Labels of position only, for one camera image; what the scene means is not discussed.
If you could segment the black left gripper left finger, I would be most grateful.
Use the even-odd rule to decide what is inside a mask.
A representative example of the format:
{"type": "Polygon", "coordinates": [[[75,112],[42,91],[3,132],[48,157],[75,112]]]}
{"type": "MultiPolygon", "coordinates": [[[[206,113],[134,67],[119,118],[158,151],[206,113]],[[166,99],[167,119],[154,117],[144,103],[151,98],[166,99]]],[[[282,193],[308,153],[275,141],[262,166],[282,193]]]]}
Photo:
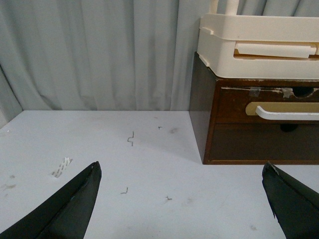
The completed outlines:
{"type": "Polygon", "coordinates": [[[102,170],[93,162],[36,209],[0,234],[2,239],[82,239],[96,203],[102,170]]]}

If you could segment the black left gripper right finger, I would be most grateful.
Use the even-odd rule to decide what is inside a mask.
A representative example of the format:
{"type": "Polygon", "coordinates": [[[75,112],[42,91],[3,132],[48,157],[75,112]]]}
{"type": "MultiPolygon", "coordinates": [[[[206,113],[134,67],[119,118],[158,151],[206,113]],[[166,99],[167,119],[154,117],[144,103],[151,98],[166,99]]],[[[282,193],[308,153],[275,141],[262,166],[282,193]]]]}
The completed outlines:
{"type": "Polygon", "coordinates": [[[319,194],[267,162],[262,185],[275,218],[287,239],[319,237],[319,194]]]}

